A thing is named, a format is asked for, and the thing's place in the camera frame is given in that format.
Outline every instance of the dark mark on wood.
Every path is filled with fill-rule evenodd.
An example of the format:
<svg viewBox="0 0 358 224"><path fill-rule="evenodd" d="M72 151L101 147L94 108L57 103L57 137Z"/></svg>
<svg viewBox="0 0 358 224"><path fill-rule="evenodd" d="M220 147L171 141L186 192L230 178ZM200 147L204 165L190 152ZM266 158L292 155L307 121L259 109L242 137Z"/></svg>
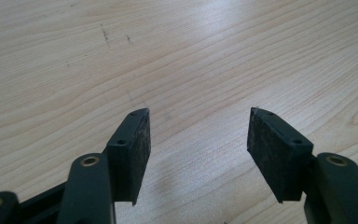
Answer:
<svg viewBox="0 0 358 224"><path fill-rule="evenodd" d="M101 30L103 31L103 37L105 38L105 42L106 42L106 44L107 44L107 47L109 47L110 48L110 45L109 45L109 42L108 42L108 33L107 33L107 31L103 28L103 25L101 24Z"/></svg>
<svg viewBox="0 0 358 224"><path fill-rule="evenodd" d="M131 41L130 36L129 36L129 35L126 35L126 37L127 37L127 41L132 45L133 43L132 43L132 41Z"/></svg>

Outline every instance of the table surface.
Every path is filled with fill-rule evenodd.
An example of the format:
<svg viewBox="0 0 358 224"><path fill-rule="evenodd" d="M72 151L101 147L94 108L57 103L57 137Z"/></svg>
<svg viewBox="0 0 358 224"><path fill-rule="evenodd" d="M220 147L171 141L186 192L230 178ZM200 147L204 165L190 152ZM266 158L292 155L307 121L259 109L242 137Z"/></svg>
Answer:
<svg viewBox="0 0 358 224"><path fill-rule="evenodd" d="M358 1L0 0L0 190L21 201L149 107L118 223L305 223L246 151L252 106L358 163Z"/></svg>

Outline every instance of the black plastic part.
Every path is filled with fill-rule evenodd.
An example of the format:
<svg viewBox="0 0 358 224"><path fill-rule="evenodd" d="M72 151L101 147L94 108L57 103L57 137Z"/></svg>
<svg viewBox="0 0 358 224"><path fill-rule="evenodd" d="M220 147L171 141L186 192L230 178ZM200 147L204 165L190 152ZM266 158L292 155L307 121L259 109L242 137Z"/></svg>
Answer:
<svg viewBox="0 0 358 224"><path fill-rule="evenodd" d="M321 153L314 167L331 223L358 224L358 166L348 158Z"/></svg>
<svg viewBox="0 0 358 224"><path fill-rule="evenodd" d="M316 158L312 156L311 163L303 168L300 173L302 189L307 194L304 212L309 224L329 224L331 217L315 179L315 163Z"/></svg>
<svg viewBox="0 0 358 224"><path fill-rule="evenodd" d="M278 202L299 201L300 171L310 163L312 142L277 115L253 107L247 145Z"/></svg>
<svg viewBox="0 0 358 224"><path fill-rule="evenodd" d="M108 162L104 154L91 153L77 158L65 185L57 223L116 223L110 192Z"/></svg>
<svg viewBox="0 0 358 224"><path fill-rule="evenodd" d="M136 204L150 156L149 109L131 112L103 151L109 160L113 201Z"/></svg>
<svg viewBox="0 0 358 224"><path fill-rule="evenodd" d="M60 210L65 183L21 203L23 223L55 223Z"/></svg>
<svg viewBox="0 0 358 224"><path fill-rule="evenodd" d="M20 205L15 193L0 192L0 224L20 223L19 210Z"/></svg>

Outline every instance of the black rubber pad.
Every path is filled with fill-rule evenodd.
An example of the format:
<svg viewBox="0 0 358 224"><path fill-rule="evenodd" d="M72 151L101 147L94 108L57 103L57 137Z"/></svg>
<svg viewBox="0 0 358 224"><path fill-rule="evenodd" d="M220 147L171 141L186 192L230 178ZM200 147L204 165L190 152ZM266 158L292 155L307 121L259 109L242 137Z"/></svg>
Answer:
<svg viewBox="0 0 358 224"><path fill-rule="evenodd" d="M103 151L109 160L113 201L136 204L150 156L150 146L149 109L131 112Z"/></svg>
<svg viewBox="0 0 358 224"><path fill-rule="evenodd" d="M253 107L247 145L278 202L299 201L300 170L312 158L312 142L274 113Z"/></svg>

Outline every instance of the wood grain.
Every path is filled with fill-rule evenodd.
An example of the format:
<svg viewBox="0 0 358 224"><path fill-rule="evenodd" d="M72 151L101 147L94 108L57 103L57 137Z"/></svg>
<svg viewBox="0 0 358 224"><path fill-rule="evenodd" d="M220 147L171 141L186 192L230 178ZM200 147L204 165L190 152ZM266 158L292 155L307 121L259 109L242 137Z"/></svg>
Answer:
<svg viewBox="0 0 358 224"><path fill-rule="evenodd" d="M0 0L0 190L21 201L149 107L118 223L305 223L246 151L251 106L358 163L358 1Z"/></svg>

